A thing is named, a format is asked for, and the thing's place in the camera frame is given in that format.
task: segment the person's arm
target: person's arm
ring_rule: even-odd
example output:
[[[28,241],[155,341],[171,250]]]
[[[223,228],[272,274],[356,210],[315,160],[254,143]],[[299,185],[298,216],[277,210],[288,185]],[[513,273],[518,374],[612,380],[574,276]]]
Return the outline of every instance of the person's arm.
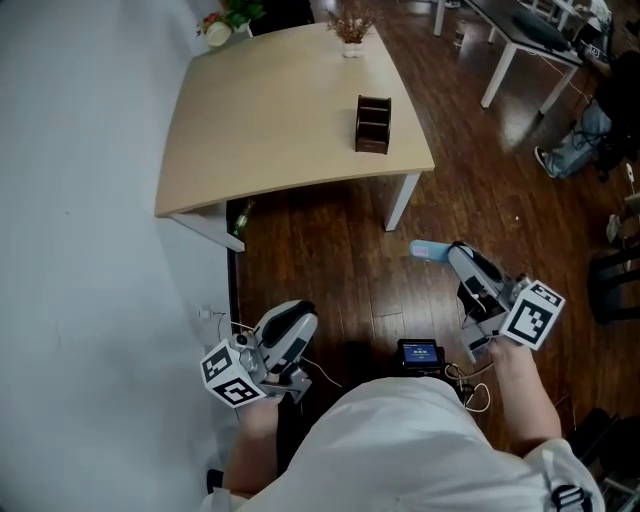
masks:
[[[531,350],[498,338],[489,351],[514,453],[524,456],[549,439],[561,438],[560,417],[542,386]]]
[[[595,68],[598,73],[600,73],[605,78],[609,78],[611,76],[611,66],[606,64],[598,59],[596,59],[593,55],[588,54],[585,57],[589,64]]]
[[[240,433],[222,478],[222,487],[232,494],[251,498],[277,478],[279,403],[279,398],[265,398],[238,409]]]

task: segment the small screen device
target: small screen device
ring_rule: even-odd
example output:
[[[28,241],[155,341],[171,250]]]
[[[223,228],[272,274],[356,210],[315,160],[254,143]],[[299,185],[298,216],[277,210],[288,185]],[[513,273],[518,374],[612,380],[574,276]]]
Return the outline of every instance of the small screen device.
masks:
[[[398,340],[403,369],[413,375],[444,375],[444,350],[435,340]]]

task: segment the flower vase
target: flower vase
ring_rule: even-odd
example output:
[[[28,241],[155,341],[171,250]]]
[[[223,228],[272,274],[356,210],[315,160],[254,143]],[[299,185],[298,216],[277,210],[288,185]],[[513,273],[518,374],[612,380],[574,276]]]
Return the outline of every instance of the flower vase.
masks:
[[[216,21],[215,23],[212,23],[207,30],[205,39],[209,46],[222,46],[227,42],[227,39],[229,39],[231,33],[231,29],[226,23]]]
[[[342,56],[348,59],[362,57],[362,43],[344,43],[342,47]]]
[[[234,32],[246,32],[248,28],[249,28],[249,22],[247,21],[246,23],[243,23],[239,27],[234,27],[233,31]]]

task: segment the desk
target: desk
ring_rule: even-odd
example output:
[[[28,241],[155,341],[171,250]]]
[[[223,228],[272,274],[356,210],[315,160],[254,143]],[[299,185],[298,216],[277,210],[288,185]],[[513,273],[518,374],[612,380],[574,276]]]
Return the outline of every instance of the desk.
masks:
[[[440,12],[440,4],[442,4],[442,12],[444,13],[444,3],[445,0],[438,0],[438,12]],[[502,53],[502,57],[500,58],[500,62],[498,63],[498,67],[491,78],[491,82],[489,82],[489,86],[487,87],[480,104],[484,108],[491,105],[491,101],[493,100],[498,87],[500,87],[504,75],[507,73],[507,69],[511,64],[511,60],[515,55],[516,50],[525,50],[529,53],[545,57],[546,59],[565,64],[569,68],[540,107],[540,113],[543,115],[546,114],[565,87],[569,84],[575,72],[582,65],[582,61],[572,51],[550,51],[540,43],[537,43],[527,37],[527,35],[525,35],[520,27],[518,27],[518,25],[513,21],[513,15],[519,11],[527,11],[528,9],[516,0],[465,0],[465,3],[476,11],[487,23],[489,23],[489,25],[491,25],[491,33],[489,34],[490,43],[493,43],[496,33],[500,34],[507,43],[504,48],[504,52]],[[436,16],[436,27],[434,29],[435,35],[440,35],[442,33],[442,19],[440,19],[440,25],[438,25],[438,18],[439,17]]]
[[[562,11],[562,14],[560,15],[560,21],[558,22],[558,30],[562,32],[562,29],[564,28],[564,26],[567,24],[567,20],[569,19],[569,16],[579,16],[579,14],[576,12],[576,10],[573,7],[573,0],[567,0],[566,2],[564,0],[552,0],[554,5]],[[531,12],[542,12],[542,11],[538,11],[538,0],[533,0],[533,3],[531,4],[531,6],[528,6],[529,10]],[[549,21],[551,21],[551,19],[553,18],[553,11],[555,9],[552,7],[551,12],[548,13],[548,18]]]
[[[434,163],[375,30],[364,50],[363,58],[344,58],[326,24],[315,24],[193,59],[167,136],[156,216],[242,250],[227,233],[212,236],[204,218],[181,214],[274,190],[401,174],[385,222],[395,229],[421,172]],[[355,152],[359,94],[392,99],[388,155]]]

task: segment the white wall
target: white wall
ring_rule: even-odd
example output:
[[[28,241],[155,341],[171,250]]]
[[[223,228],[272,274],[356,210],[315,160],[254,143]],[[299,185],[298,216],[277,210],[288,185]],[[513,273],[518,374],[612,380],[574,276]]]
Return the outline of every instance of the white wall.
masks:
[[[194,510],[227,446],[196,319],[228,311],[226,250],[152,214],[194,2],[0,4],[6,512]]]

